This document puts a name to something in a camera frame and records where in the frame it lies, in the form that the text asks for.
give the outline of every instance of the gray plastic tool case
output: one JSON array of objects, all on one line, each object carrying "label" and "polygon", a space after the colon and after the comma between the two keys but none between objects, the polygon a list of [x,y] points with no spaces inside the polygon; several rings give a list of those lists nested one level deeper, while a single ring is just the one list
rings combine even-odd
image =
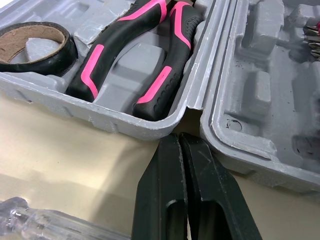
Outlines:
[{"label": "gray plastic tool case", "polygon": [[168,135],[186,108],[201,110],[202,137],[227,168],[320,199],[320,62],[303,32],[306,24],[320,22],[320,0],[197,0],[195,8],[206,20],[197,28],[169,116],[158,122],[131,114],[165,59],[167,22],[123,49],[94,103],[64,94],[94,39],[132,2],[15,0],[5,6],[0,29],[56,22],[73,34],[79,60],[62,78],[0,73],[0,88],[62,116],[144,140]]}]

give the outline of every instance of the clear plastic screwdriver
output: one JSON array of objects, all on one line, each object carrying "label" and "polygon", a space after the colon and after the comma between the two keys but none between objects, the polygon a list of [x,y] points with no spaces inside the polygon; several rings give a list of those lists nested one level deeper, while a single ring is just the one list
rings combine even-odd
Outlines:
[{"label": "clear plastic screwdriver", "polygon": [[130,237],[55,210],[29,208],[20,197],[0,202],[0,236],[25,240],[130,240]]}]

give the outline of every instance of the black electrical tape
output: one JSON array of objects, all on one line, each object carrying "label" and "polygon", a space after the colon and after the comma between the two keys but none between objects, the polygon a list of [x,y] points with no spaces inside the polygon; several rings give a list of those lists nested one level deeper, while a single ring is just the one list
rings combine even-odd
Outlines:
[{"label": "black electrical tape", "polygon": [[[10,61],[26,47],[29,38],[49,39],[60,44],[48,56],[26,63]],[[53,22],[18,23],[0,30],[0,72],[35,72],[61,77],[76,62],[78,52],[70,33]]]}]

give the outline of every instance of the pink and black pliers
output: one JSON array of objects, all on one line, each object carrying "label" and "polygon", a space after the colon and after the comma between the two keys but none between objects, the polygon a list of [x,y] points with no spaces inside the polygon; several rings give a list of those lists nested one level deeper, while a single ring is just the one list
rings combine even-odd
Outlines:
[{"label": "pink and black pliers", "polygon": [[[92,45],[80,69],[72,79],[67,94],[93,102],[120,51],[139,35],[162,23],[168,11],[168,0],[136,0],[130,10],[101,33]],[[133,115],[158,121],[169,99],[181,81],[192,49],[201,14],[185,1],[177,1],[170,11],[170,47],[154,81],[133,105]]]}]

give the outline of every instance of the table surface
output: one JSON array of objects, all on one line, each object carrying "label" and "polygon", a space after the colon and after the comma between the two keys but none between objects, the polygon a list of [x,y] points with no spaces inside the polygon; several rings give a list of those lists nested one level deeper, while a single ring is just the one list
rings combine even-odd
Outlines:
[{"label": "table surface", "polygon": [[[0,7],[9,2],[2,0]],[[179,128],[197,132],[186,127],[190,119]],[[32,208],[129,234],[138,181],[158,142],[107,133],[2,95],[0,144],[0,200],[22,197]],[[264,240],[320,238],[320,205],[235,178]]]}]

